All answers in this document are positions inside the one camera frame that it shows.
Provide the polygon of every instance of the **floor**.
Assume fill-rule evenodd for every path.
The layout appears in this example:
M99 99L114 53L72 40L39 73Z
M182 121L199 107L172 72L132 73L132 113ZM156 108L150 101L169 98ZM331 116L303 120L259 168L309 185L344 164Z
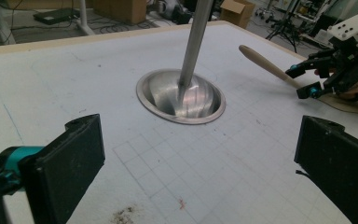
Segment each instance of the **floor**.
M35 13L44 12L46 10L11 10L6 8L2 8L2 10L7 25L11 27L12 34L17 44L83 35L82 32L77 29L75 20L54 25L46 25L34 20L33 15ZM163 20L156 12L149 13L147 15L147 20L137 25L127 25L101 17L95 14L92 9L88 9L87 13L88 25L97 35L175 25L170 21ZM282 16L283 13L275 11L275 19L280 19ZM256 35L266 37L273 31L271 25L272 22L266 23L265 20L262 20L259 16L254 14L246 29ZM271 41L286 49L295 51L289 41L280 35L275 35L272 37ZM296 43L296 48L297 53L304 57L308 57L309 54L320 49L305 41Z

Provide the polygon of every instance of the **tripod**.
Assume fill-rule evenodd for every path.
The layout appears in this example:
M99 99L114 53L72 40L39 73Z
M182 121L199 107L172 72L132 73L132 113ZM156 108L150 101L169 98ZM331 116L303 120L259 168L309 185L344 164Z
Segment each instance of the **tripod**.
M295 41L295 29L294 29L294 25L292 24L292 16L295 14L295 10L298 6L298 3L300 2L300 0L292 0L290 2L289 7L286 10L286 13L283 16L283 19L281 19L280 21L275 21L275 24L272 25L272 27L275 27L274 31L272 31L271 34L269 34L266 39L270 40L272 39L272 37L274 37L275 35L281 35L284 38L286 38L289 43L293 46L293 48L295 48L295 53L297 53L297 48L296 48L296 41ZM286 34L285 30L289 29L291 32L291 36L292 39Z

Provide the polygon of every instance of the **brown box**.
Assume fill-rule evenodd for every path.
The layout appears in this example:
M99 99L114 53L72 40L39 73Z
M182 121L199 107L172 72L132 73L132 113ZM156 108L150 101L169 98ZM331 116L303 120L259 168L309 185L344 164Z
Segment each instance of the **brown box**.
M96 14L128 24L146 19L145 0L94 0L93 5Z
M0 4L10 9L59 9L72 7L72 0L0 0ZM80 7L78 0L74 0L74 7ZM86 7L92 7L92 0L86 0Z
M220 20L229 21L245 29L252 17L255 4L245 0L225 0L220 7Z

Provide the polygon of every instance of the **metal pole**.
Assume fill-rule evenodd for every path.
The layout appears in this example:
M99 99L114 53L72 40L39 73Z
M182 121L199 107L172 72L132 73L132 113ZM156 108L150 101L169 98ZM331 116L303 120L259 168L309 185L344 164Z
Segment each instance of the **metal pole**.
M194 74L197 58L199 57L200 47L203 35L205 33L206 23L212 9L213 0L198 0L196 12L191 25L190 37L188 38L185 59L183 61L182 72L179 79L179 85L187 88L190 85Z

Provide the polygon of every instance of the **metal bowl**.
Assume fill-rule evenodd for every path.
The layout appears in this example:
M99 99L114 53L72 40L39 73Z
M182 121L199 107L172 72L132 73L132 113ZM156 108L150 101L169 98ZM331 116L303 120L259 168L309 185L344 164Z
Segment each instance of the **metal bowl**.
M223 93L196 74L186 89L178 84L180 75L180 69L146 74L136 87L139 100L152 113L177 123L202 124L219 118L226 107Z

